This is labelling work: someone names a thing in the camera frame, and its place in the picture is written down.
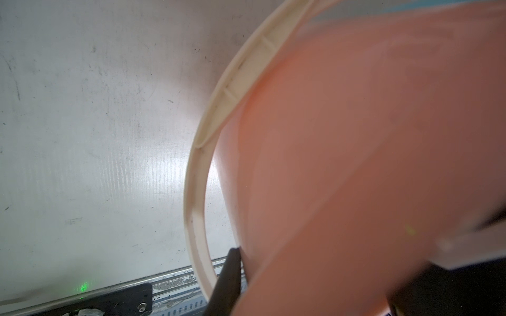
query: black plastic part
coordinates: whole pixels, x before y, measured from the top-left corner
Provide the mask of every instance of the black plastic part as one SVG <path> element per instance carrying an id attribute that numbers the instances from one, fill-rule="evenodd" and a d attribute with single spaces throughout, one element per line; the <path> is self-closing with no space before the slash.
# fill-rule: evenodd
<path id="1" fill-rule="evenodd" d="M 506 259 L 451 271 L 431 265 L 389 303 L 395 316 L 505 316 Z"/>
<path id="2" fill-rule="evenodd" d="M 229 250 L 204 316 L 228 316 L 241 294 L 241 253 Z"/>
<path id="3" fill-rule="evenodd" d="M 149 315 L 153 310 L 153 286 L 149 283 L 137 285 L 125 290 L 83 299 L 77 303 L 44 311 L 34 316 L 61 316 L 70 313 L 77 315 L 80 309 L 96 308 L 104 312 L 104 316 L 140 316 Z M 140 312 L 138 306 L 146 303 L 146 309 Z"/>
<path id="4" fill-rule="evenodd" d="M 499 209 L 492 218 L 484 222 L 476 230 L 482 230 L 503 220 L 506 220 L 506 206 L 501 207 L 501 209 Z"/>

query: bolt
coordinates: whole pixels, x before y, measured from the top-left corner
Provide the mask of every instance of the bolt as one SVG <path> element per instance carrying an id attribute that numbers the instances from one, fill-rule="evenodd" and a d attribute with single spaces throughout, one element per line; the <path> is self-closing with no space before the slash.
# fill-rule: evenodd
<path id="1" fill-rule="evenodd" d="M 146 303 L 140 303 L 139 306 L 137 306 L 137 309 L 139 310 L 139 312 L 144 312 L 146 310 L 146 306 L 147 306 Z"/>

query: white panel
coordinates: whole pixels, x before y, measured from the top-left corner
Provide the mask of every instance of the white panel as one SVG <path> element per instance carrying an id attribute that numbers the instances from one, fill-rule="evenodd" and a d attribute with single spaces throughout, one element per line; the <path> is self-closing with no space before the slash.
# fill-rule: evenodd
<path id="1" fill-rule="evenodd" d="M 189 264 L 182 194 L 205 103 L 277 1 L 0 3 L 0 312 Z M 212 257 L 234 246 L 213 167 Z"/>

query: blue stripe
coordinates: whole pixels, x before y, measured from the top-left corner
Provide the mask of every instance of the blue stripe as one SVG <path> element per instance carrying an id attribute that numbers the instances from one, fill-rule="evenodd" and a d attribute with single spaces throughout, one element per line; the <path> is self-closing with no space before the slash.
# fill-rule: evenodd
<path id="1" fill-rule="evenodd" d="M 383 13 L 398 12 L 398 11 L 405 11 L 405 10 L 414 10 L 414 9 L 420 9 L 420 8 L 433 7 L 433 6 L 458 4 L 458 3 L 473 2 L 473 1 L 487 1 L 487 0 L 418 0 L 415 2 L 408 3 L 408 4 L 388 8 L 388 9 L 384 10 Z"/>

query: plastic bucket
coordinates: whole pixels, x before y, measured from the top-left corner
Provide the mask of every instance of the plastic bucket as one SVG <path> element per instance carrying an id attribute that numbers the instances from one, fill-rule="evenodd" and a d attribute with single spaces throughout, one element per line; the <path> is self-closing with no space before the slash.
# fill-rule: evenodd
<path id="1" fill-rule="evenodd" d="M 504 2 L 330 23 L 290 41 L 327 5 L 274 12 L 195 137 L 189 253 L 209 296 L 203 196 L 218 143 L 248 278 L 234 314 L 365 313 L 505 197 Z"/>

